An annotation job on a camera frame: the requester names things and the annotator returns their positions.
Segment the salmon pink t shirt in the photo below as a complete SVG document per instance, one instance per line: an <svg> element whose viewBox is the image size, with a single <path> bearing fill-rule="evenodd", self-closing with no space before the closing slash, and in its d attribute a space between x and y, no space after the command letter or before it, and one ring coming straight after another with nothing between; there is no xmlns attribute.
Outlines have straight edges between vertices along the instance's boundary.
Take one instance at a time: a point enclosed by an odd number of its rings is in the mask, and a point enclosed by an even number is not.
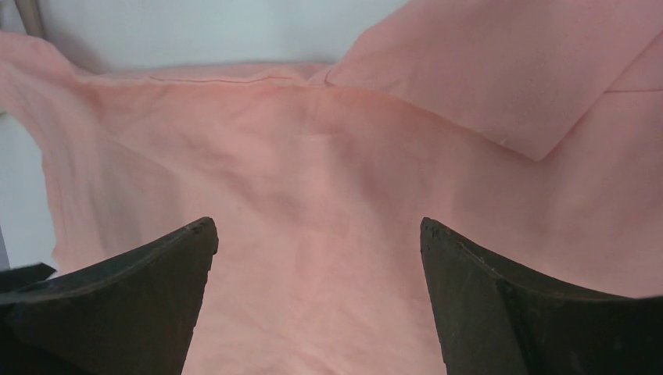
<svg viewBox="0 0 663 375"><path fill-rule="evenodd" d="M443 374L423 217L567 282L662 291L662 4L411 1L330 65L93 74L1 34L70 273L200 217L187 374Z"/></svg>

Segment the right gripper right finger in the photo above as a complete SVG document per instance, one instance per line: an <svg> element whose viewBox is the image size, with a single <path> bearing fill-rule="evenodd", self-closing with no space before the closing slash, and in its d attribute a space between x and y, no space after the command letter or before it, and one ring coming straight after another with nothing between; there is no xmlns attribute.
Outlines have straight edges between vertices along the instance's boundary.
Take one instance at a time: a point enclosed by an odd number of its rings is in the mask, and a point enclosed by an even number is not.
<svg viewBox="0 0 663 375"><path fill-rule="evenodd" d="M447 373L661 373L661 297L558 280L430 218L420 244Z"/></svg>

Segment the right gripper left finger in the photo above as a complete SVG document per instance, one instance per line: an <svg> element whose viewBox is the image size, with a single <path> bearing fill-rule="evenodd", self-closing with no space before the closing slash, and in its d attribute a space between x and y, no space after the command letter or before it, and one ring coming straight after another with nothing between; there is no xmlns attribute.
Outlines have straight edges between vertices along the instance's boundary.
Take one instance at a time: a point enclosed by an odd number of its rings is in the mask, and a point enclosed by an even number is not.
<svg viewBox="0 0 663 375"><path fill-rule="evenodd" d="M217 246L203 217L62 276L3 270L2 373L181 373Z"/></svg>

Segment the left aluminium frame post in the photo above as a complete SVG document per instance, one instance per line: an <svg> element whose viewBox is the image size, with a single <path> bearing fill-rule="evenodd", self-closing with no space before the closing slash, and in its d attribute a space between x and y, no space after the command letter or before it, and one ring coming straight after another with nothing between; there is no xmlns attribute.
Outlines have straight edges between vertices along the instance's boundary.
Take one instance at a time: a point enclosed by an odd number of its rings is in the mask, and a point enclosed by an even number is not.
<svg viewBox="0 0 663 375"><path fill-rule="evenodd" d="M14 4L27 35L45 39L45 29L38 0L15 0Z"/></svg>

